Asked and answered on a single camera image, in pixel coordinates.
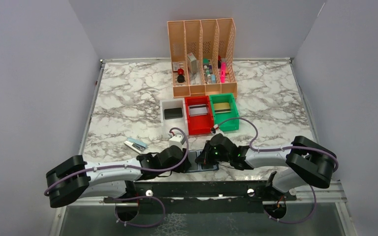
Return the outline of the black card from holder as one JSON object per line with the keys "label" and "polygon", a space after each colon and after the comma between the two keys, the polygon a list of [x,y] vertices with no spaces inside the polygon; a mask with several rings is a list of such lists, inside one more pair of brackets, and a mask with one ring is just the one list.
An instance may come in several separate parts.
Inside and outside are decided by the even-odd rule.
{"label": "black card from holder", "polygon": [[175,118],[183,118],[183,110],[182,108],[168,108],[164,109],[163,111],[164,119],[175,119]]}

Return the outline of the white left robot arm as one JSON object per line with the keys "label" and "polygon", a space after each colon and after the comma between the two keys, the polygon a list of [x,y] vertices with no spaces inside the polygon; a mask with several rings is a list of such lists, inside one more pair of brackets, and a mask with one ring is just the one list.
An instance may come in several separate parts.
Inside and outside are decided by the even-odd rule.
{"label": "white left robot arm", "polygon": [[85,197],[118,197],[129,202],[134,198],[135,189],[127,181],[151,180],[165,172],[180,171],[188,153],[186,148],[172,145],[161,152],[106,163],[86,162],[82,155],[75,155],[46,173],[44,195],[52,208]]}

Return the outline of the navy blue card holder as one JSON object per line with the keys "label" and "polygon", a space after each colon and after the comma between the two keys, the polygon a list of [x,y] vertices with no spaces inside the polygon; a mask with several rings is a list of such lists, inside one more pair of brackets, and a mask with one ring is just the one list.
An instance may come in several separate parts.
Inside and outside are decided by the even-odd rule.
{"label": "navy blue card holder", "polygon": [[201,150],[189,151],[188,161],[190,163],[190,167],[187,170],[187,173],[210,172],[219,170],[218,164],[207,164],[206,162],[204,162],[204,156],[205,155]]}

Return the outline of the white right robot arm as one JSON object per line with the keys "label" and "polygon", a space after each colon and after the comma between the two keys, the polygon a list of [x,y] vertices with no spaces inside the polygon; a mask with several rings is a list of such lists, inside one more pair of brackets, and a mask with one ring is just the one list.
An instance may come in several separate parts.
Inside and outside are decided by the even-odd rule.
{"label": "white right robot arm", "polygon": [[229,138],[217,134],[207,141],[195,162],[213,165],[227,162],[236,170],[260,167],[286,167],[271,174],[264,187],[265,196],[276,200],[290,189],[308,184],[326,189],[339,164],[336,155],[318,143],[296,136],[287,146],[257,148],[237,146]]}

